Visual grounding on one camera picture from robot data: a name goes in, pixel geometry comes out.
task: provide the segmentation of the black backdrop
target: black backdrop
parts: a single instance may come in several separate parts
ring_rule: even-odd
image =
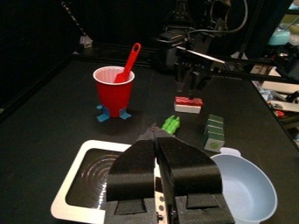
[[[249,23],[238,34],[215,39],[210,54],[231,55],[249,37],[247,29],[259,0],[249,1]],[[68,0],[75,17],[95,42],[131,46],[139,41],[155,47],[152,37],[164,31],[164,18],[174,0]],[[231,0],[231,28],[243,19],[243,1]],[[266,0],[247,42],[255,58],[282,20],[293,0]],[[191,17],[199,24],[205,0],[190,0]],[[80,29],[62,8],[62,0],[4,0],[0,2],[0,111],[79,47]]]

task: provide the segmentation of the red spoon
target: red spoon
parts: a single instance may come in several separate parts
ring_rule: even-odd
[[[130,75],[132,66],[136,62],[136,56],[140,52],[140,49],[142,49],[142,45],[139,43],[135,43],[131,53],[130,53],[130,56],[128,56],[128,59],[127,59],[127,62],[126,62],[124,72],[119,73],[116,75],[115,83],[126,82],[128,80],[128,75]]]

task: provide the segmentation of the red plastic cup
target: red plastic cup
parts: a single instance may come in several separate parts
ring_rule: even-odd
[[[116,76],[123,71],[122,66],[104,66],[94,72],[99,101],[110,110],[111,117],[119,117],[120,110],[127,108],[131,97],[135,73],[131,71],[128,81],[115,83]]]

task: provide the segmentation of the red and white block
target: red and white block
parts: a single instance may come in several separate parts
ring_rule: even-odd
[[[174,109],[178,112],[199,114],[202,111],[203,101],[201,98],[190,99],[188,97],[176,96]]]

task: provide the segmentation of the black table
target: black table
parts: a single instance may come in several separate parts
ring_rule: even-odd
[[[178,115],[176,137],[202,150],[209,114],[225,118],[226,146],[241,151],[274,183],[278,209],[266,223],[297,223],[298,149],[253,83],[214,77],[201,93],[201,113],[178,113],[174,77],[135,67],[132,117],[100,123],[92,72],[103,66],[74,60],[0,124],[0,223],[68,223],[52,217],[51,205],[86,141],[132,144],[154,123],[162,126]]]

